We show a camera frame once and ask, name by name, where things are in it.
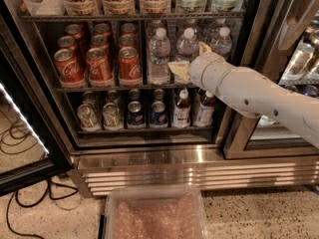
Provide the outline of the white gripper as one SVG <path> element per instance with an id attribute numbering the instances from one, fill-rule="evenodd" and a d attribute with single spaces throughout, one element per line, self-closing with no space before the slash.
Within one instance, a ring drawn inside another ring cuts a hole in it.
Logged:
<path id="1" fill-rule="evenodd" d="M 230 72 L 233 65 L 224 58 L 211 52 L 211 48 L 199 41 L 200 55 L 189 61 L 169 62 L 168 67 L 174 74 L 176 83 L 191 82 L 206 91 L 215 91 L 221 80 Z"/>

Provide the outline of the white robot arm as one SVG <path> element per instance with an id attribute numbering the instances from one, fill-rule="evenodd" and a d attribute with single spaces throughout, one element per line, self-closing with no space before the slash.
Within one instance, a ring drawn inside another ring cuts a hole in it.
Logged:
<path id="1" fill-rule="evenodd" d="M 284 89 L 247 67 L 214 52 L 192 62 L 170 62 L 172 73 L 212 93 L 247 118 L 267 116 L 319 147 L 319 100 Z"/>

